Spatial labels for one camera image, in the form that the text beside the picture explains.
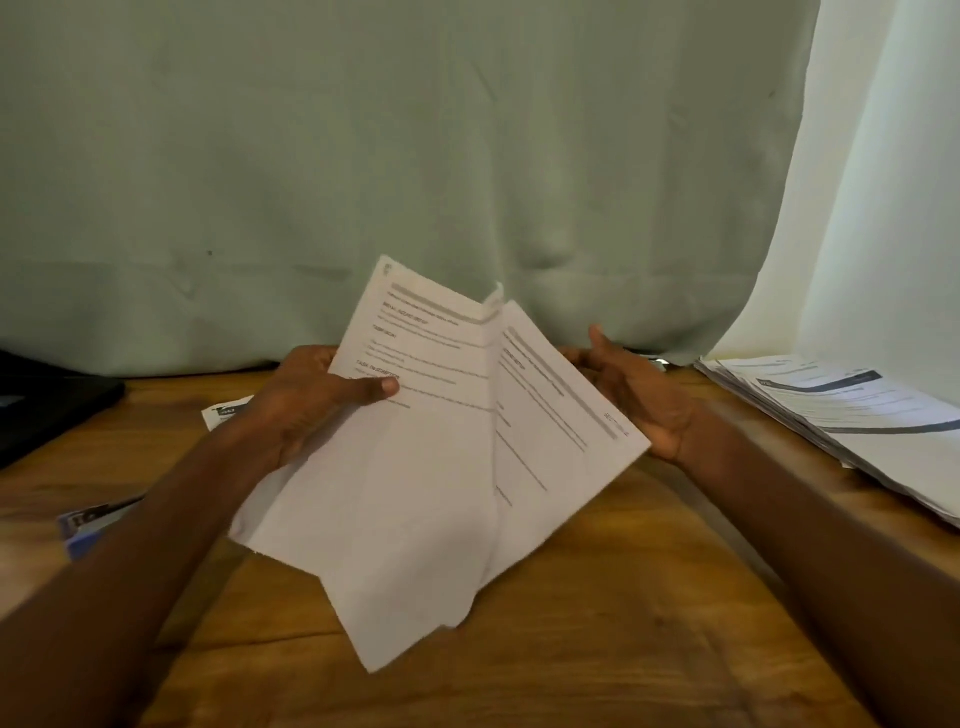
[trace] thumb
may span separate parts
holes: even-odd
[[[590,327],[589,335],[592,348],[588,361],[591,369],[600,371],[604,367],[622,367],[628,363],[626,359],[631,356],[630,353],[608,339],[599,324],[593,324]]]
[[[366,376],[359,379],[328,376],[331,377],[333,399],[338,404],[373,404],[392,397],[400,391],[400,383],[393,376],[383,378]]]
[[[618,347],[607,338],[599,324],[590,327],[589,365],[597,371],[605,367],[613,367],[628,379],[636,376],[649,376],[652,373],[660,374],[660,370],[651,364],[646,357],[630,353]]]

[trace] wooden table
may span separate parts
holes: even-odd
[[[266,374],[140,380],[0,473],[0,612],[65,563],[59,513],[144,491],[204,435],[200,410]],[[960,575],[960,539],[699,374],[697,397],[865,521]],[[145,726],[872,726],[789,593],[676,470],[624,473],[468,620],[368,675],[320,581],[222,542],[127,710]]]

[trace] printed document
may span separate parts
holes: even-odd
[[[330,372],[395,376],[399,393],[345,413],[230,531],[321,578],[368,670],[463,621],[649,447],[502,298],[472,301],[382,257]]]
[[[698,368],[841,462],[960,525],[956,407],[873,369],[796,354]]]

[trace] hand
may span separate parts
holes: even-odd
[[[589,334],[590,349],[560,347],[561,353],[646,435],[654,455],[678,463],[694,399],[644,357],[613,344],[596,324]]]
[[[297,347],[250,405],[231,420],[253,423],[277,439],[277,468],[293,460],[307,439],[343,407],[373,404],[400,391],[399,382],[391,376],[344,379],[330,374],[327,370],[336,352],[336,347]]]

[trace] forearm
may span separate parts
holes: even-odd
[[[892,725],[960,711],[960,586],[697,410],[681,467],[794,590]]]
[[[276,458],[205,438],[80,562],[0,624],[0,725],[101,726],[195,568]]]

